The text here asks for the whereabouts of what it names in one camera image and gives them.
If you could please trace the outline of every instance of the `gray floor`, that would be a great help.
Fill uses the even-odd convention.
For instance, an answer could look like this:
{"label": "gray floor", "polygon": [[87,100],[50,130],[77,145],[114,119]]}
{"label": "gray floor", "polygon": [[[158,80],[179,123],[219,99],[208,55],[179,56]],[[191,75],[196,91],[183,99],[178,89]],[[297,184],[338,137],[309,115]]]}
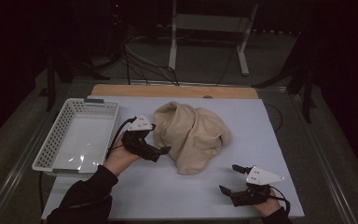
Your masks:
{"label": "gray floor", "polygon": [[[246,51],[251,75],[241,75],[234,54],[220,84],[249,86],[277,75],[295,41],[288,35],[251,35]],[[131,42],[129,48],[155,64],[168,63],[169,41],[166,39],[149,41],[140,38]],[[232,48],[224,46],[199,47],[181,42],[176,67],[179,82],[215,85],[224,74],[231,52]],[[127,82],[126,68],[122,63],[103,74],[112,78],[105,82]],[[131,77],[141,79],[133,73]],[[147,78],[155,83],[166,83],[161,75],[147,74]],[[312,124],[307,124],[298,112],[301,96],[282,91],[289,80],[287,78],[258,92],[266,104],[274,105],[282,113],[281,119],[274,108],[266,105],[273,127],[278,128],[282,121],[282,127],[276,132],[277,139],[306,214],[294,219],[294,223],[358,223],[358,161],[319,89],[313,89],[312,99],[316,108],[311,110]],[[38,96],[46,87],[46,74],[41,74],[36,83],[35,90],[0,129],[0,223],[40,221],[39,173],[32,170],[31,163],[61,108],[62,100],[87,96],[99,81],[77,77],[72,84],[58,82],[58,102],[50,113],[45,112],[47,99]],[[43,175],[45,201],[53,180]],[[243,220],[186,221],[204,222],[244,223]]]}

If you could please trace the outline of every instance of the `metal stand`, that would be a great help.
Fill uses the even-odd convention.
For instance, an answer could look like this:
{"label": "metal stand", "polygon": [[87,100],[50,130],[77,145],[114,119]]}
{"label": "metal stand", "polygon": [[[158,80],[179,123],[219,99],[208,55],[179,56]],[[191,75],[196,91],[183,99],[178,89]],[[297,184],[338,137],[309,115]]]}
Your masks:
{"label": "metal stand", "polygon": [[313,15],[293,46],[289,57],[286,59],[280,74],[262,83],[252,85],[253,88],[262,89],[286,77],[293,77],[287,86],[287,92],[289,94],[298,94],[304,86],[302,113],[308,123],[311,123],[310,108],[313,73],[317,70],[317,54],[323,52],[321,43],[324,42],[318,26],[324,21],[318,15],[318,12],[320,12],[320,9],[314,10]]}
{"label": "metal stand", "polygon": [[255,13],[258,5],[253,5],[251,15],[248,18],[222,17],[222,16],[207,16],[207,15],[190,15],[178,14],[176,12],[176,0],[173,0],[172,8],[172,43],[170,51],[169,67],[176,68],[176,30],[208,30],[208,31],[223,31],[223,32],[238,32],[243,30],[243,40],[237,46],[238,58],[241,66],[241,73],[244,76],[249,75],[248,65],[245,58],[245,47],[252,31],[252,26],[255,20]]}

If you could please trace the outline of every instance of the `beige towel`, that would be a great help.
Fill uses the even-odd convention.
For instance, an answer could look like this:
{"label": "beige towel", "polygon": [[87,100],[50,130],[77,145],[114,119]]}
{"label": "beige towel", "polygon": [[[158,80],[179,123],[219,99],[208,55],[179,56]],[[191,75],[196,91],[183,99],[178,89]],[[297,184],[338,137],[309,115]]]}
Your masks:
{"label": "beige towel", "polygon": [[170,155],[181,175],[198,174],[232,140],[215,113],[191,105],[169,102],[155,111],[154,123],[155,144],[172,147]]}

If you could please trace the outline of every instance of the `white table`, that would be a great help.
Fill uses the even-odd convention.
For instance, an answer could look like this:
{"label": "white table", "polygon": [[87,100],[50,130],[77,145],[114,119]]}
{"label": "white table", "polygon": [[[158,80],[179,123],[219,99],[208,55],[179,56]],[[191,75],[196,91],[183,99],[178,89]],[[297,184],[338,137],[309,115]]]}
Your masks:
{"label": "white table", "polygon": [[[198,175],[179,175],[173,160],[137,161],[119,177],[112,190],[112,220],[251,218],[259,215],[252,206],[234,207],[219,185],[245,190],[246,175],[234,172],[232,164],[256,165],[285,181],[272,186],[291,202],[290,217],[302,217],[300,201],[287,169],[267,111],[259,99],[197,99],[159,97],[92,96],[120,102],[121,119],[145,114],[151,121],[155,109],[174,100],[216,113],[233,132],[232,143],[213,158]],[[146,141],[153,144],[152,134]],[[59,206],[65,192],[78,178],[58,177],[42,218]]]}

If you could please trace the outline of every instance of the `dark background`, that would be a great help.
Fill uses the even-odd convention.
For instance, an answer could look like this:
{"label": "dark background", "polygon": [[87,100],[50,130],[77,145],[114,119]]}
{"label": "dark background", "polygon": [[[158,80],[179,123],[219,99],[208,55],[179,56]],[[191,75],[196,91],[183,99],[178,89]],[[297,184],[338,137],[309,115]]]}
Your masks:
{"label": "dark background", "polygon": [[[226,7],[215,7],[217,0],[178,2],[178,10],[197,12],[202,6],[203,13],[236,15],[235,4],[241,1],[227,2]],[[259,3],[254,33],[298,36],[283,72],[304,61],[315,64],[314,83],[321,87],[358,158],[358,1]],[[158,24],[171,22],[170,1],[126,4],[126,22],[140,33],[154,35]],[[45,1],[0,0],[0,127],[46,68],[46,8]]]}

